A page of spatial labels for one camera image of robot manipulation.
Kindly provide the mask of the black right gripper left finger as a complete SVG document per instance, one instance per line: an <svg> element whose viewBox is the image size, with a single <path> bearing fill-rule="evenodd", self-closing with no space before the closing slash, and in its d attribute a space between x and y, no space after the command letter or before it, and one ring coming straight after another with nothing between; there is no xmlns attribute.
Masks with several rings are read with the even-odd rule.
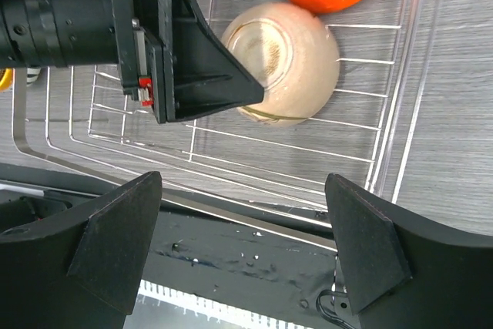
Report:
<svg viewBox="0 0 493 329"><path fill-rule="evenodd" d="M133 312L159 213L145 173L84 203L1 205L1 326L121 328Z"/></svg>

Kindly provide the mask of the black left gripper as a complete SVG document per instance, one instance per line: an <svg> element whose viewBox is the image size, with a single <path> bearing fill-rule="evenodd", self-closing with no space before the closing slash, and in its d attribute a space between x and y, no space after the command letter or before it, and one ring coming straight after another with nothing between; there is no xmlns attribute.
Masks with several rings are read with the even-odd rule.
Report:
<svg viewBox="0 0 493 329"><path fill-rule="evenodd" d="M111 0L122 93L159 124L262 102L264 87L217 38L197 0Z"/></svg>

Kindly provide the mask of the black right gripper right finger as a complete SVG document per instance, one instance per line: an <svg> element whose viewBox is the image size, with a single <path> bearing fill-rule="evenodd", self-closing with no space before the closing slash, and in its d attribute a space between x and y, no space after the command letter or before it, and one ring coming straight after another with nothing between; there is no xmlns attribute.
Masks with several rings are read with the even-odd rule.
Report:
<svg viewBox="0 0 493 329"><path fill-rule="evenodd" d="M435 222L330 174L329 217L362 328L490 328L492 238Z"/></svg>

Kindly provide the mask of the beige speckled bowl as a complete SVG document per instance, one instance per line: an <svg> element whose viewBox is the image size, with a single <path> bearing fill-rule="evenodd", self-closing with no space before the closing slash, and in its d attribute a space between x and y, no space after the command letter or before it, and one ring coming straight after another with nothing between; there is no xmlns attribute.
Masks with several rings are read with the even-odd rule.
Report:
<svg viewBox="0 0 493 329"><path fill-rule="evenodd" d="M221 42L264 88L262 102L238 108L254 122L294 126L315 116L334 93L337 41L303 8L285 2L253 6L227 26Z"/></svg>

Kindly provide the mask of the metal wire dish rack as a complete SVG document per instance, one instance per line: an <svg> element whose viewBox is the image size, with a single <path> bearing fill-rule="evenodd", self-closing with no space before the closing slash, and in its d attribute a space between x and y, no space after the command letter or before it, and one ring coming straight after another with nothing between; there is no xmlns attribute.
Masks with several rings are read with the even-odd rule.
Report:
<svg viewBox="0 0 493 329"><path fill-rule="evenodd" d="M16 76L6 133L26 164L128 179L159 170L164 185L237 206L322 210L324 182L339 173L399 199L428 74L423 23L442 0L363 0L323 22L340 50L333 95L291 127L255 123L235 109L158 124L121 92L113 65Z"/></svg>

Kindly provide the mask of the white ridged bowl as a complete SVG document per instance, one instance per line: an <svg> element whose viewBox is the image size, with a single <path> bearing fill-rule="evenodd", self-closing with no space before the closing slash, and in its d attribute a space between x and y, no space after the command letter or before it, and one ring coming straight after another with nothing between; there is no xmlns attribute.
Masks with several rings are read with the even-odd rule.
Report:
<svg viewBox="0 0 493 329"><path fill-rule="evenodd" d="M38 81L41 74L42 68L40 67L29 67L26 69L26 84L30 86Z"/></svg>

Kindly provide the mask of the yellow bowl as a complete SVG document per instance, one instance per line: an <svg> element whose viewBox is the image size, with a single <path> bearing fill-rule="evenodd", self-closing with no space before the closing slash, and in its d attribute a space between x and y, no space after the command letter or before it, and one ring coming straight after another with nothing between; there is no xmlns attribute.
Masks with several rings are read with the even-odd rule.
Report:
<svg viewBox="0 0 493 329"><path fill-rule="evenodd" d="M13 69L0 70L0 92L11 88L13 83Z"/></svg>

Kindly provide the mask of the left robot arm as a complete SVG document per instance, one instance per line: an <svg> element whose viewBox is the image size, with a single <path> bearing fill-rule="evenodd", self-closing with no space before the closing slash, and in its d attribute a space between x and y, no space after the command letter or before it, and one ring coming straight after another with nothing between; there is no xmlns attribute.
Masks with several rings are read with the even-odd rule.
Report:
<svg viewBox="0 0 493 329"><path fill-rule="evenodd" d="M264 97L197 0L1 0L2 68L108 64L161 124Z"/></svg>

